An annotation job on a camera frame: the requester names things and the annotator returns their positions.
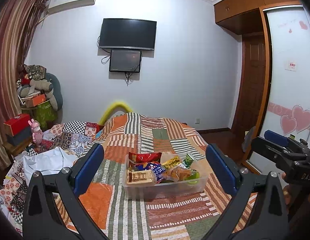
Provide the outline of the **white cloth on bed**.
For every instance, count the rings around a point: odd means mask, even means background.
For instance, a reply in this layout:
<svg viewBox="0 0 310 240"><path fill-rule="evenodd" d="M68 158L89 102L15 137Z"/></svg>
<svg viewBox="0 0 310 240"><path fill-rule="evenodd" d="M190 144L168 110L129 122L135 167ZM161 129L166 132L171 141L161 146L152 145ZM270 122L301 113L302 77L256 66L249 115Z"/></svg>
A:
<svg viewBox="0 0 310 240"><path fill-rule="evenodd" d="M62 148L56 147L33 156L23 156L24 175L30 180L35 171L42 175L57 174L64 167L72 167L77 156L67 154Z"/></svg>

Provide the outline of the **red cartoon snack bag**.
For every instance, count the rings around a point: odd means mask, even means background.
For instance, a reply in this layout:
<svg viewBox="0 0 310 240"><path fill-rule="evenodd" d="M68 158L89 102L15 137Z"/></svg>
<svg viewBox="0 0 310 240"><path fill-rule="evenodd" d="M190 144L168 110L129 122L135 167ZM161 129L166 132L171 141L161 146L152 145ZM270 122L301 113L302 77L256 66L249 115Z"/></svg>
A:
<svg viewBox="0 0 310 240"><path fill-rule="evenodd" d="M135 164L160 162L162 152L152 153L132 153L128 154L129 167L133 167Z"/></svg>

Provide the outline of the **yellow headboard arch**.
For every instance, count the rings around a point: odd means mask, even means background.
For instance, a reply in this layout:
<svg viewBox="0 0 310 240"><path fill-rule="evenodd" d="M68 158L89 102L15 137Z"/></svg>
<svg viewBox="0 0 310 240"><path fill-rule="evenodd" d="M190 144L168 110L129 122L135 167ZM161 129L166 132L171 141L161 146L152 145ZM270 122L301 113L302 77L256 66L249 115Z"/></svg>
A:
<svg viewBox="0 0 310 240"><path fill-rule="evenodd" d="M106 121L116 112L122 111L125 113L133 112L133 109L125 102L123 101L115 101L109 105L109 107L105 110L105 112L102 114L98 124L100 126L103 126Z"/></svg>

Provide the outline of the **dark grey box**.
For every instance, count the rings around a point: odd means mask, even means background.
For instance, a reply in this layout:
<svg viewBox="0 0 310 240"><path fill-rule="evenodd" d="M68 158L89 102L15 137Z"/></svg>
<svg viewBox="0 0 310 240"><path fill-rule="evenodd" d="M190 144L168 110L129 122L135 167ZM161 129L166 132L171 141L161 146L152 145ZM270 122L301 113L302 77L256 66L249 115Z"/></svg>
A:
<svg viewBox="0 0 310 240"><path fill-rule="evenodd" d="M29 139L31 136L32 136L32 131L31 131L30 126L24 128L22 131L20 131L15 136L6 135L7 142L13 146L18 146L20 143L22 143L26 139Z"/></svg>

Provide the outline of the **yellow white Kaka snack bag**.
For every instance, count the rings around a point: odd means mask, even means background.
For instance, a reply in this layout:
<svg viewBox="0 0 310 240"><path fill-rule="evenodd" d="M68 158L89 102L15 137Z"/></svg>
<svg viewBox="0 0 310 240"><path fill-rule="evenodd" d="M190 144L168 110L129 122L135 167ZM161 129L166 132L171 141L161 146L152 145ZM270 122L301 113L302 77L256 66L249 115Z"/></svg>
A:
<svg viewBox="0 0 310 240"><path fill-rule="evenodd" d="M175 156L165 162L162 163L162 165L168 170L168 169L171 169L171 168L174 168L176 166L179 166L181 164L181 161L179 159L178 156Z"/></svg>

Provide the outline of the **brown wafer cracker pack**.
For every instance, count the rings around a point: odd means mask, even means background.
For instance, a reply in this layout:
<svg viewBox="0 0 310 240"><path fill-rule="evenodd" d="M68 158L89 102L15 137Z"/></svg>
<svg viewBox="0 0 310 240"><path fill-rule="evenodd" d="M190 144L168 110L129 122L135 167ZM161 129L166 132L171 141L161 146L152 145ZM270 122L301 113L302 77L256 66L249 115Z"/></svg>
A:
<svg viewBox="0 0 310 240"><path fill-rule="evenodd" d="M126 184L133 186L147 186L156 184L156 178L152 171L128 171Z"/></svg>

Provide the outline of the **green pea snack bag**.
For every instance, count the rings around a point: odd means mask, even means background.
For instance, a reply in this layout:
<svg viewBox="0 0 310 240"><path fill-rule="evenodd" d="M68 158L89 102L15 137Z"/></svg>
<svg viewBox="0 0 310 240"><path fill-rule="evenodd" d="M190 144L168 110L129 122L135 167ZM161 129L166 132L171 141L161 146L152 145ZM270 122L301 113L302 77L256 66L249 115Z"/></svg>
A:
<svg viewBox="0 0 310 240"><path fill-rule="evenodd" d="M194 161L195 161L195 157L191 153L187 153L182 163L186 168L190 168Z"/></svg>

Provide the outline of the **clear plastic storage bin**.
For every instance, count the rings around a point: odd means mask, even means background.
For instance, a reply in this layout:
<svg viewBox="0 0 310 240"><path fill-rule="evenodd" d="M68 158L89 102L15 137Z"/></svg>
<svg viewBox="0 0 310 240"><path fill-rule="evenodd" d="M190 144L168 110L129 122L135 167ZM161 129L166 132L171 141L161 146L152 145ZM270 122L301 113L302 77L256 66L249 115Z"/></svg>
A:
<svg viewBox="0 0 310 240"><path fill-rule="evenodd" d="M182 168L186 168L182 161L185 158L185 155L180 157L177 154L172 153L163 153L160 159L160 164L163 162L178 156L181 164L179 165ZM204 190L205 184L209 177L209 171L205 164L200 163L198 160L195 160L190 168L190 170L197 170L200 174L199 182L195 185L190 185L186 180L173 182L165 178L166 172L164 173L164 179L160 183L154 185L145 185L145 186L133 186L126 184L126 175L128 171L135 171L134 166L129 167L128 154L125 157L125 168L124 168L124 178L122 181L122 186L124 187L125 193L130 199L155 199L155 198L167 198L182 196L186 194L198 193Z"/></svg>

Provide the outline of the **small wall monitor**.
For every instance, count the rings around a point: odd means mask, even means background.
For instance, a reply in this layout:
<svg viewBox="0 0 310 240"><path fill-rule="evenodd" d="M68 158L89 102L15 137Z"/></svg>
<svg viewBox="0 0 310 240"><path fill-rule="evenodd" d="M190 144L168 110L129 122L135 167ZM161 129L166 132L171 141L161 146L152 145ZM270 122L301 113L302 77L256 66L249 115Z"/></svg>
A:
<svg viewBox="0 0 310 240"><path fill-rule="evenodd" d="M139 73L142 52L139 50L111 50L109 71L119 73Z"/></svg>

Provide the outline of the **checkered patchwork sheet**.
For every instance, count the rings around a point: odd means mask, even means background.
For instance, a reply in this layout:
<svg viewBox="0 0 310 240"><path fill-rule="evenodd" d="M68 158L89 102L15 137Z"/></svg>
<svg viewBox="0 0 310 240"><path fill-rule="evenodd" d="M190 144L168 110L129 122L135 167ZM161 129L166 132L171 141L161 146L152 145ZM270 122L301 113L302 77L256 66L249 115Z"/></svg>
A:
<svg viewBox="0 0 310 240"><path fill-rule="evenodd" d="M60 147L69 155L84 155L92 143L100 126L96 123L71 121L54 125L43 133L39 149L29 148L20 157L33 157L48 150ZM18 233L22 233L22 213L27 185L22 159L15 159L3 180L0 189L0 210Z"/></svg>

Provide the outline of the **wooden door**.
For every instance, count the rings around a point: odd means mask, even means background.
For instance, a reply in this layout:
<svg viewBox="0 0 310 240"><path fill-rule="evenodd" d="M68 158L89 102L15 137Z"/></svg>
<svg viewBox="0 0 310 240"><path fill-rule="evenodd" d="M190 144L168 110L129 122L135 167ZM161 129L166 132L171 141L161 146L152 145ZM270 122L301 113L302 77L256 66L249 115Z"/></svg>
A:
<svg viewBox="0 0 310 240"><path fill-rule="evenodd" d="M243 153L250 144L262 105L265 64L264 35L245 35L239 96L231 127Z"/></svg>

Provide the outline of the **pink rabbit toy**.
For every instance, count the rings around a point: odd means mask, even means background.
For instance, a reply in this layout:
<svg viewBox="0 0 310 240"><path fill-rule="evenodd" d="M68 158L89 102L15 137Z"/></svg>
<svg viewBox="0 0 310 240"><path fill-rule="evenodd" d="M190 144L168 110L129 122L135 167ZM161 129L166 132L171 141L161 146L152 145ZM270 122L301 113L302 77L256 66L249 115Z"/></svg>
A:
<svg viewBox="0 0 310 240"><path fill-rule="evenodd" d="M41 130L40 124L37 120L31 119L28 120L28 124L30 125L32 131L32 139L36 146L39 146L43 140L43 132Z"/></svg>

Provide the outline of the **green cardboard box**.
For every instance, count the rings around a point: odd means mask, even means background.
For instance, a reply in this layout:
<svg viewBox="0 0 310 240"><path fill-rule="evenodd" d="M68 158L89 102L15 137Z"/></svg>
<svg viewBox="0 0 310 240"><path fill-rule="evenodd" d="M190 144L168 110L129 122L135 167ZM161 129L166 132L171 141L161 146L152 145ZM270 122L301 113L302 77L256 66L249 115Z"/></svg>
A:
<svg viewBox="0 0 310 240"><path fill-rule="evenodd" d="M49 100L37 105L33 110L34 119L40 124L43 131L52 127L53 122L58 118L57 112L52 108Z"/></svg>

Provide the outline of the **red striped curtain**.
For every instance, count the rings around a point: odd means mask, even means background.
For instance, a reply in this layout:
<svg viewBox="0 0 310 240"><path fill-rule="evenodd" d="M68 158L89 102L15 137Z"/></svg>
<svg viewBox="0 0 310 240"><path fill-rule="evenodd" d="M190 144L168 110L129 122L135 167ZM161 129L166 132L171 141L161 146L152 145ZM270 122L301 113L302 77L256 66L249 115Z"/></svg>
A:
<svg viewBox="0 0 310 240"><path fill-rule="evenodd" d="M7 0L0 11L0 171L10 165L3 148L5 121L17 116L21 107L16 81L24 62L36 25L47 0Z"/></svg>

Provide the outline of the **clear cookie bag green seal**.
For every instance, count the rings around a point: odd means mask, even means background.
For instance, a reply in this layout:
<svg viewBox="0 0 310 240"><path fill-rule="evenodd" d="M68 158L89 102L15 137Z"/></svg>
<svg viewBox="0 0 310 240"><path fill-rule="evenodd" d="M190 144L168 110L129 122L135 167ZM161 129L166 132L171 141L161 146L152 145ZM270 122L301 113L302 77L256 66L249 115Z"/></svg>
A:
<svg viewBox="0 0 310 240"><path fill-rule="evenodd" d="M178 182L186 180L186 178L192 176L192 174L192 170L176 166L166 171L165 178L173 182Z"/></svg>

